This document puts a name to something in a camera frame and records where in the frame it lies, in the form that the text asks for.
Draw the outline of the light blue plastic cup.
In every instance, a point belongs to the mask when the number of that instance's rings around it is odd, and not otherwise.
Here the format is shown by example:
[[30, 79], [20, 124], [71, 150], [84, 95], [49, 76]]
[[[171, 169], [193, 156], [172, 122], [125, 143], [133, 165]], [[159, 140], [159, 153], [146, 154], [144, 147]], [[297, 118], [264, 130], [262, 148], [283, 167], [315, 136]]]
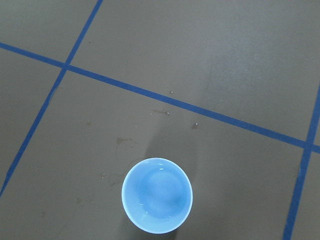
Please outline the light blue plastic cup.
[[121, 201], [128, 219], [150, 234], [167, 234], [188, 218], [193, 189], [184, 170], [165, 158], [148, 158], [126, 174]]

